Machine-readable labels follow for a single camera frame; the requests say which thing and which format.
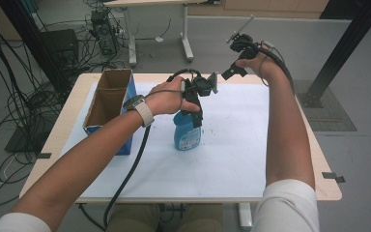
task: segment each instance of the cardboard box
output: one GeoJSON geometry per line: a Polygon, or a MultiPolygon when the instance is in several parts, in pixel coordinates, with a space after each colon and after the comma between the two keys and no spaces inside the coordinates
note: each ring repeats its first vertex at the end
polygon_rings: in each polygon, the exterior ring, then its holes
{"type": "MultiPolygon", "coordinates": [[[[136,96],[131,70],[106,70],[101,74],[83,129],[88,135],[126,112],[123,103],[136,96]]],[[[116,155],[129,155],[132,137],[116,155]]]]}

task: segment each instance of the black pole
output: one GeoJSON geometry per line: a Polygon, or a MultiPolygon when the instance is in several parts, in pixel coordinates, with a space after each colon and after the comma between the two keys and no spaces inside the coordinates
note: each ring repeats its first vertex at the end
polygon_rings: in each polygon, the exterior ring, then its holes
{"type": "Polygon", "coordinates": [[[365,1],[308,91],[300,94],[300,102],[304,107],[321,107],[321,96],[370,28],[371,1],[365,1]]]}
{"type": "Polygon", "coordinates": [[[44,44],[41,31],[23,7],[21,0],[0,0],[0,7],[58,93],[59,102],[65,102],[71,92],[71,84],[44,44]]]}

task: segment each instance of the white sleeve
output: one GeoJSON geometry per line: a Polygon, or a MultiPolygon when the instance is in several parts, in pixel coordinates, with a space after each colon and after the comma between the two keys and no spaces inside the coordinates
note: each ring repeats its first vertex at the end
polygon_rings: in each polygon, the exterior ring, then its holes
{"type": "Polygon", "coordinates": [[[50,232],[40,218],[23,213],[9,213],[0,218],[0,232],[50,232]]]}
{"type": "Polygon", "coordinates": [[[319,231],[315,190],[298,180],[267,186],[257,206],[253,228],[255,232],[319,231]]]}

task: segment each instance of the hand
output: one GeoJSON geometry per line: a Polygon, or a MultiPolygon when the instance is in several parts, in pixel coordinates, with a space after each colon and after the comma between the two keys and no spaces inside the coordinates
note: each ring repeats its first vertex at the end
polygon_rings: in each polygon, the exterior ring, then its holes
{"type": "Polygon", "coordinates": [[[259,77],[264,78],[267,81],[269,81],[273,76],[277,76],[278,73],[283,73],[273,60],[262,52],[258,52],[254,59],[237,60],[235,64],[241,68],[251,68],[259,77]]]}
{"type": "Polygon", "coordinates": [[[181,92],[181,76],[176,76],[171,82],[163,82],[155,86],[146,98],[146,104],[150,107],[153,115],[173,114],[177,111],[199,111],[200,107],[183,99],[181,92]]]}

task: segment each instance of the white table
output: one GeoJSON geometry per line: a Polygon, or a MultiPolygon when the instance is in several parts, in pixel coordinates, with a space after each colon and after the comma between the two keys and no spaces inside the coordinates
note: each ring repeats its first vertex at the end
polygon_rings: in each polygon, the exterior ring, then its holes
{"type": "MultiPolygon", "coordinates": [[[[165,81],[170,74],[135,73],[138,94],[165,81]]],[[[100,73],[82,74],[76,81],[42,153],[20,195],[73,144],[85,137],[82,116],[100,73]]],[[[218,79],[218,94],[200,98],[204,110],[201,144],[189,151],[174,148],[173,115],[156,116],[136,171],[118,198],[121,203],[239,203],[251,218],[249,203],[258,202],[265,187],[268,88],[255,75],[218,79]]],[[[318,200],[339,200],[337,183],[325,179],[328,163],[305,117],[315,171],[318,200]]],[[[133,137],[131,155],[115,157],[77,199],[78,203],[108,202],[126,177],[137,154],[143,129],[133,137]]]]}
{"type": "Polygon", "coordinates": [[[105,2],[104,6],[108,8],[120,8],[123,11],[126,22],[126,30],[128,32],[128,62],[132,67],[137,64],[136,50],[135,50],[135,38],[131,34],[130,30],[130,16],[128,13],[128,7],[135,6],[150,6],[150,5],[171,5],[171,4],[183,4],[183,33],[181,33],[181,38],[183,42],[183,47],[185,49],[185,57],[188,61],[194,59],[192,54],[191,46],[189,45],[187,36],[187,17],[188,17],[188,6],[190,3],[202,3],[207,0],[117,0],[111,2],[105,2]]]}

